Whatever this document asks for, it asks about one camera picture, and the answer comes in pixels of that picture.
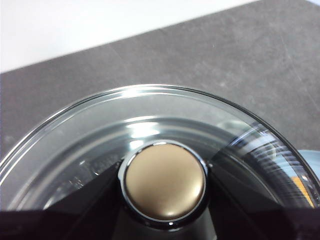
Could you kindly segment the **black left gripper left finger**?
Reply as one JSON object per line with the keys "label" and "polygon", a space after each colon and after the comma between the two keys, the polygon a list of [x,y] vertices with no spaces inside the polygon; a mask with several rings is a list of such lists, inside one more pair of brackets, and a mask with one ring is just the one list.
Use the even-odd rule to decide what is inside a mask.
{"label": "black left gripper left finger", "polygon": [[45,210],[50,240],[110,240],[121,207],[117,161]]}

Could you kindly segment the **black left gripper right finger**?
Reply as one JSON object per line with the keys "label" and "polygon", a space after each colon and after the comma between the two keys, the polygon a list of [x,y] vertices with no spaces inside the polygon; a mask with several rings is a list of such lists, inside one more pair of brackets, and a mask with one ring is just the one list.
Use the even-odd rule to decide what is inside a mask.
{"label": "black left gripper right finger", "polygon": [[280,206],[220,167],[208,172],[208,206],[218,240],[283,240]]}

